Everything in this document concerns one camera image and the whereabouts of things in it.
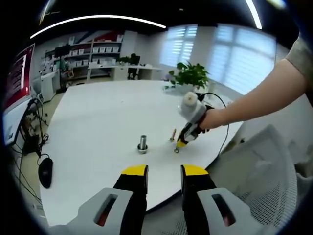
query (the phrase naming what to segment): office chair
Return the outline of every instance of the office chair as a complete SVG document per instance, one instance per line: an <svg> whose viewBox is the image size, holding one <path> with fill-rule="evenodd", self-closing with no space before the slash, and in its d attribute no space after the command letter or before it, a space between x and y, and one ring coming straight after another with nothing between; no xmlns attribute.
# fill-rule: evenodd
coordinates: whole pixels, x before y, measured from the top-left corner
<svg viewBox="0 0 313 235"><path fill-rule="evenodd" d="M131 65L138 65L139 64L139 60L140 60L140 56L137 56L134 53L131 54L131 61L130 61ZM137 69L129 68L128 69L128 77L127 77L127 79L128 80L135 80L136 76L137 76L137 79L140 80L139 77L138 77Z"/></svg>
<svg viewBox="0 0 313 235"><path fill-rule="evenodd" d="M135 80L136 76L137 76L137 79L139 80L138 73L137 73L137 69L129 68L129 69L128 69L128 76L127 76L127 79L128 79L128 80Z"/></svg>

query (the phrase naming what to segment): computer mouse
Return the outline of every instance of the computer mouse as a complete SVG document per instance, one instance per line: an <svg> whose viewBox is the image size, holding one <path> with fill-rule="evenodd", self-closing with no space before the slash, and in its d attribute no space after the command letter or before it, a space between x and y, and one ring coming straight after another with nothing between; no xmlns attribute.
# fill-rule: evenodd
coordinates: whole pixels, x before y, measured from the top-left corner
<svg viewBox="0 0 313 235"><path fill-rule="evenodd" d="M38 167L39 181L45 188L50 188L51 185L52 166L53 160L51 158L45 158Z"/></svg>

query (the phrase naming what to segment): green leaves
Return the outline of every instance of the green leaves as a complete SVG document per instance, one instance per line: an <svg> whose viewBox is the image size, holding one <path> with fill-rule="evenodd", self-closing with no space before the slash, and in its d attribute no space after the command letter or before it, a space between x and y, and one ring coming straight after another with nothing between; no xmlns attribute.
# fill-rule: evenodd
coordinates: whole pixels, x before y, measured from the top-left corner
<svg viewBox="0 0 313 235"><path fill-rule="evenodd" d="M179 70L185 70L187 68L186 65L184 65L182 62L179 62L176 66L177 69Z"/></svg>
<svg viewBox="0 0 313 235"><path fill-rule="evenodd" d="M129 63L131 61L129 56L124 56L118 59L119 62Z"/></svg>
<svg viewBox="0 0 313 235"><path fill-rule="evenodd" d="M171 81L173 85L179 84L191 84L193 86L204 87L209 81L207 78L208 72L204 66L200 64L192 65L190 62L187 64L177 64L178 74L175 75L174 71L169 71L169 74L175 78L175 81Z"/></svg>

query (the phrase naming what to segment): potted plant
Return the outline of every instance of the potted plant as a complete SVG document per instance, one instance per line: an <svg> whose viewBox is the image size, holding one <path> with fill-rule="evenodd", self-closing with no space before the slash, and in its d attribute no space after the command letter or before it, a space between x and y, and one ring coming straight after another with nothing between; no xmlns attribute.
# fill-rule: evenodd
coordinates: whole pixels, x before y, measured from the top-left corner
<svg viewBox="0 0 313 235"><path fill-rule="evenodd" d="M177 64L177 69L177 74L173 70L169 71L173 78L170 82L173 84L172 87L180 86L182 93L192 91L194 87L204 88L209 81L207 77L208 72L200 64L192 65L190 62L187 62L187 64L180 62Z"/></svg>
<svg viewBox="0 0 313 235"><path fill-rule="evenodd" d="M129 56L124 56L124 57L117 59L117 61L123 65L123 64L129 63L131 61L131 58Z"/></svg>

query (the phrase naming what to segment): human arm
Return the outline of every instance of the human arm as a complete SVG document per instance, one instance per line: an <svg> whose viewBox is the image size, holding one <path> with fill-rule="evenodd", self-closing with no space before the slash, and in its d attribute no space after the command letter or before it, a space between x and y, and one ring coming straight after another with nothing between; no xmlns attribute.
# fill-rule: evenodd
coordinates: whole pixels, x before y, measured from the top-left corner
<svg viewBox="0 0 313 235"><path fill-rule="evenodd" d="M200 128L212 129L268 115L299 98L310 86L308 77L313 72L312 54L304 54L302 44L299 46L298 43L299 40L294 44L287 59L278 62L267 78L254 90L224 109L207 111Z"/></svg>

